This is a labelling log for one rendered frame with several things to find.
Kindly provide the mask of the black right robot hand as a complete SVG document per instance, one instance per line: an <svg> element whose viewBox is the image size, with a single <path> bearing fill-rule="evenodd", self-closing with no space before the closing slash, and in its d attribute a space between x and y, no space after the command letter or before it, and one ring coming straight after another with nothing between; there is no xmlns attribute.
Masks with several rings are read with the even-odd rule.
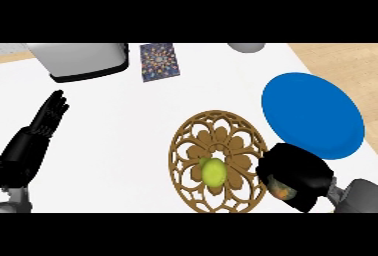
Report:
<svg viewBox="0 0 378 256"><path fill-rule="evenodd" d="M283 201L298 211L307 213L320 196L326 196L333 171L324 161L296 146L277 143L273 148L262 153L258 159L255 172L265 187L267 176L296 190L296 196Z"/></svg>

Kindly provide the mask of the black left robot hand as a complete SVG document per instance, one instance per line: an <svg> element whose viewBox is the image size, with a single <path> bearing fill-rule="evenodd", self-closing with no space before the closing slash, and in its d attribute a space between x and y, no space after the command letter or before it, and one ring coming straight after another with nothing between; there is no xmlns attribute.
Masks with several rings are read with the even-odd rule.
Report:
<svg viewBox="0 0 378 256"><path fill-rule="evenodd" d="M30 124L20 128L0 154L1 187L25 187L33 179L67 108L63 91L57 90L41 105Z"/></svg>

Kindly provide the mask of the blue round plate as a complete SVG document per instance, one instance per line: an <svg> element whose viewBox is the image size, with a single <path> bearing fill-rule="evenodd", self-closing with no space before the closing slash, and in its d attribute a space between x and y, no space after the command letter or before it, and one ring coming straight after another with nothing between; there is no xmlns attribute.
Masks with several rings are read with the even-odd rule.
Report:
<svg viewBox="0 0 378 256"><path fill-rule="evenodd" d="M344 91L323 78L299 72L277 75L264 87L261 107L279 138L318 158L345 158L360 148L360 111Z"/></svg>

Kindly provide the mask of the brown openwork round placemat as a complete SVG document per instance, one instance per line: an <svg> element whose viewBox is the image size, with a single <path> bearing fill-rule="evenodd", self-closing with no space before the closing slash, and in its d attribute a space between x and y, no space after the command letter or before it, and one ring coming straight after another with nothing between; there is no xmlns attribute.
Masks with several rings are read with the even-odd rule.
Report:
<svg viewBox="0 0 378 256"><path fill-rule="evenodd" d="M246 213L258 205L265 186L256 177L256 160L267 152L262 137L236 114L211 110L180 125L168 151L172 186L183 202L202 213ZM225 180L211 188L200 176L200 164L218 153Z"/></svg>

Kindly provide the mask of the dark green orange vegetable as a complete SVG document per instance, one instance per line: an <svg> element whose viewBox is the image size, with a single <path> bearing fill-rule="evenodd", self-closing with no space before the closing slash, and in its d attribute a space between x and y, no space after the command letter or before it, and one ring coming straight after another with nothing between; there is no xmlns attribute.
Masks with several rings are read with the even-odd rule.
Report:
<svg viewBox="0 0 378 256"><path fill-rule="evenodd" d="M287 201L296 196L296 190L279 182L271 175L267 176L267 181L267 189L276 199Z"/></svg>

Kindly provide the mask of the grey appliance with black base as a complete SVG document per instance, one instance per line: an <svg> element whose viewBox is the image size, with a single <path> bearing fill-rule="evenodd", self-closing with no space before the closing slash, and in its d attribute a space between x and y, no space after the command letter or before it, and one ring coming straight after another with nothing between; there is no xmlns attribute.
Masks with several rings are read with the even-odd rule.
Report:
<svg viewBox="0 0 378 256"><path fill-rule="evenodd" d="M57 83L93 79L128 67L126 43L28 43L26 47Z"/></svg>

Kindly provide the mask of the grey round object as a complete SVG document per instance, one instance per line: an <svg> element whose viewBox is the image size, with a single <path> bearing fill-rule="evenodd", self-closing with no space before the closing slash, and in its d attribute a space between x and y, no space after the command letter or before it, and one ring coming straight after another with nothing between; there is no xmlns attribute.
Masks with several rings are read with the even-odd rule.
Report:
<svg viewBox="0 0 378 256"><path fill-rule="evenodd" d="M264 48L264 43L228 43L228 46L240 53L255 53Z"/></svg>

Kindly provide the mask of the colourful patterned flat card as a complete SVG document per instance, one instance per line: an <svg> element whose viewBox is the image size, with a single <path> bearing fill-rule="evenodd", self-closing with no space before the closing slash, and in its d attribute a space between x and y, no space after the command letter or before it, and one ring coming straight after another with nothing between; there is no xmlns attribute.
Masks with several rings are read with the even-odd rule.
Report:
<svg viewBox="0 0 378 256"><path fill-rule="evenodd" d="M141 78L144 82L180 75L174 45L149 43L140 46Z"/></svg>

